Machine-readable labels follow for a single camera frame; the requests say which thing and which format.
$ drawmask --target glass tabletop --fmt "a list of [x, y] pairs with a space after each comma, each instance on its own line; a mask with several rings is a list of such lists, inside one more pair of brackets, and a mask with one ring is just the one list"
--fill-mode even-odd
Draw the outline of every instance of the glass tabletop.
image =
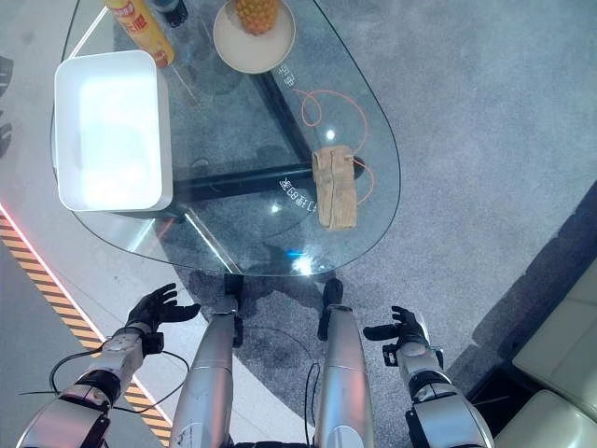
[[[324, 273], [371, 249], [396, 213], [396, 142], [351, 54], [313, 0], [287, 2], [294, 46], [270, 72], [245, 75], [212, 39], [222, 0], [186, 1], [188, 19], [169, 28], [176, 52], [168, 83], [174, 199], [157, 213], [76, 213], [111, 245], [175, 265], [244, 275]], [[94, 16], [76, 12], [73, 29]], [[135, 49], [107, 12], [67, 55]], [[348, 146], [355, 159], [356, 227], [319, 222], [312, 153]]]

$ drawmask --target warning stripe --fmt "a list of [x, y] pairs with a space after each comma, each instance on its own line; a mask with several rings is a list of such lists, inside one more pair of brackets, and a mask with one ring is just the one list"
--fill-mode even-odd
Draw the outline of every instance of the warning stripe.
[[[42, 293], [48, 304], [60, 317], [61, 321], [76, 336], [81, 345], [90, 350], [98, 348], [103, 343], [103, 337], [99, 335], [86, 320], [66, 291], [54, 281], [44, 267], [41, 259], [32, 251], [21, 235], [13, 227], [12, 223], [5, 217], [4, 208], [0, 204], [0, 240], [7, 246], [10, 254], [17, 260], [25, 270], [29, 278]], [[124, 398], [136, 411], [142, 411], [153, 404], [153, 401], [135, 383], [124, 393]], [[163, 446], [169, 446], [171, 424], [164, 418], [164, 415], [156, 408], [149, 409], [139, 414], [149, 429], [155, 434]]]

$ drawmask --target white plastic container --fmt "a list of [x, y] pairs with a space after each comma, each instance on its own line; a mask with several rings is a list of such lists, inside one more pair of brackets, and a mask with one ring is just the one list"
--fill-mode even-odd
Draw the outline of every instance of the white plastic container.
[[161, 210], [173, 196], [168, 86], [141, 50], [60, 64], [56, 172], [74, 211]]

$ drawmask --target robotic arm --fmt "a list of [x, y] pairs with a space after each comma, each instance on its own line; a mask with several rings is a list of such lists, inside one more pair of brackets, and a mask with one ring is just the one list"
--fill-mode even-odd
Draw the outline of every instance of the robotic arm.
[[144, 296], [126, 325], [103, 346], [85, 373], [42, 408], [23, 432], [17, 448], [99, 448], [110, 426], [108, 411], [131, 382], [146, 355], [160, 353], [163, 322], [195, 317], [199, 304], [178, 306], [175, 284]]
[[443, 354], [429, 345], [426, 329], [415, 315], [393, 306], [395, 324], [367, 327], [370, 341], [397, 338], [383, 346], [386, 366], [400, 368], [410, 392], [412, 407], [406, 412], [414, 448], [493, 448], [493, 439], [479, 411], [443, 371]]

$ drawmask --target robot leg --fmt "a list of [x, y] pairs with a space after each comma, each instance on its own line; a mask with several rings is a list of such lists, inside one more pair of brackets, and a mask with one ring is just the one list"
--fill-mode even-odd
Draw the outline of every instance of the robot leg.
[[317, 448], [372, 448], [373, 416], [365, 356], [353, 311], [329, 305], [327, 353], [315, 429]]
[[229, 445], [233, 337], [234, 312], [213, 315], [176, 406], [171, 447]]

